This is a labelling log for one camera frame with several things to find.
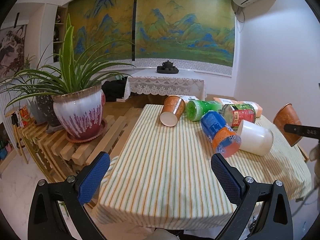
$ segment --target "flower pot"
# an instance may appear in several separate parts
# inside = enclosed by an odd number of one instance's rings
[[[36,101],[48,124],[52,127],[60,125],[60,122],[53,110],[53,100],[51,96],[37,96]]]
[[[52,96],[53,109],[66,131],[74,138],[87,140],[100,131],[105,95],[101,84],[79,92]]]
[[[46,118],[44,114],[40,111],[37,101],[28,100],[28,102],[30,105],[31,114],[33,115],[33,118],[36,120],[36,123],[41,124],[46,122]]]

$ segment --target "white lace tablecloth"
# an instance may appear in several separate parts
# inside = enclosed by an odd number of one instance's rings
[[[132,77],[128,77],[124,91],[124,99],[127,100],[130,93],[152,95],[186,95],[196,96],[204,100],[204,80],[194,71],[179,70],[178,74],[159,74],[156,69],[144,69]]]

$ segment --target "tablecloth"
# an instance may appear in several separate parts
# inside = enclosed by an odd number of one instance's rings
[[[214,154],[199,122],[182,115],[175,127],[161,124],[163,106],[146,105],[121,155],[104,177],[93,209],[100,223],[129,221],[144,227],[203,229],[224,225],[236,205],[210,167]],[[289,200],[311,190],[311,174],[297,146],[290,147],[263,115],[256,124],[273,132],[270,152],[239,150],[226,160],[257,182],[284,183]]]
[[[160,74],[156,69],[144,69],[128,77],[124,91],[124,99],[130,93],[152,95],[186,95],[196,96],[204,100],[204,80],[194,71],[179,70],[178,74]]]

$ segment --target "white paper cup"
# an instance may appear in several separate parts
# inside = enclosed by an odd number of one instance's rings
[[[240,122],[237,135],[241,138],[240,150],[260,156],[266,155],[273,144],[271,130],[246,120]]]

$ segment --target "bottle with red label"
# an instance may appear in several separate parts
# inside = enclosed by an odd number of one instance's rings
[[[256,111],[250,104],[224,105],[221,109],[221,115],[234,130],[238,129],[242,120],[253,123],[256,121]]]

